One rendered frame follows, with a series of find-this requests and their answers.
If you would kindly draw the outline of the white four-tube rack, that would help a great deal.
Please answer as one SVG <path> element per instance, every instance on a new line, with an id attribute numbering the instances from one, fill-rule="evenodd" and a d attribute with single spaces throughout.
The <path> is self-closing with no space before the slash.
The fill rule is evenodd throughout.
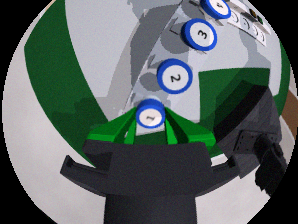
<path id="1" fill-rule="evenodd" d="M 181 4 L 180 4 L 181 3 Z M 141 69 L 134 81 L 134 84 L 126 101 L 123 114 L 132 107 L 137 107 L 144 96 L 154 95 L 161 100 L 161 103 L 171 110 L 178 103 L 183 93 L 169 94 L 163 91 L 157 82 L 157 68 L 165 59 L 179 59 L 191 68 L 193 79 L 201 69 L 209 56 L 210 51 L 199 51 L 184 44 L 180 38 L 181 27 L 191 19 L 200 18 L 208 21 L 217 33 L 217 40 L 221 35 L 227 19 L 210 19 L 204 16 L 198 9 L 200 0 L 182 0 L 167 20 L 164 29 L 160 31 L 158 39 L 155 40 L 149 55 L 144 60 Z"/>

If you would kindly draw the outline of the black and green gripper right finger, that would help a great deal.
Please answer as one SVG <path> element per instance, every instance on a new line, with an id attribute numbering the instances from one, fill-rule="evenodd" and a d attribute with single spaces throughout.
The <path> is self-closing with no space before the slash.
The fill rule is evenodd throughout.
<path id="1" fill-rule="evenodd" d="M 168 107 L 164 107 L 164 109 L 166 144 L 204 142 L 208 152 L 211 150 L 216 140 L 210 130 L 176 114 Z M 177 136 L 177 140 L 173 131 Z"/>

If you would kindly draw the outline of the blue screw cap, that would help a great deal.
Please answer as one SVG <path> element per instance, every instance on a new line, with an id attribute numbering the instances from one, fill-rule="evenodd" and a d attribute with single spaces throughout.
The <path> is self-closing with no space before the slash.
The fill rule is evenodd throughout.
<path id="1" fill-rule="evenodd" d="M 161 62 L 157 68 L 156 76 L 160 88 L 169 94 L 185 92 L 193 80 L 190 67 L 185 62 L 175 58 Z"/>
<path id="2" fill-rule="evenodd" d="M 231 17 L 231 10 L 224 0 L 200 0 L 200 5 L 212 18 L 220 20 Z"/>
<path id="3" fill-rule="evenodd" d="M 137 123 L 148 129 L 161 126 L 165 122 L 165 109 L 163 104 L 156 99 L 141 101 L 136 109 Z"/>
<path id="4" fill-rule="evenodd" d="M 217 33 L 206 20 L 195 18 L 181 27 L 181 37 L 185 44 L 199 51 L 210 51 L 217 43 Z"/>

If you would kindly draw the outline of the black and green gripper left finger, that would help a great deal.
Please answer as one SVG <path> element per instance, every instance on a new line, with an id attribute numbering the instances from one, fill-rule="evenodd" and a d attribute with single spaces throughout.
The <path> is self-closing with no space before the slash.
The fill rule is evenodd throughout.
<path id="1" fill-rule="evenodd" d="M 135 144 L 137 129 L 136 109 L 137 107 L 133 107 L 125 114 L 91 130 L 86 139 Z M 124 140 L 126 133 L 127 136 Z"/>

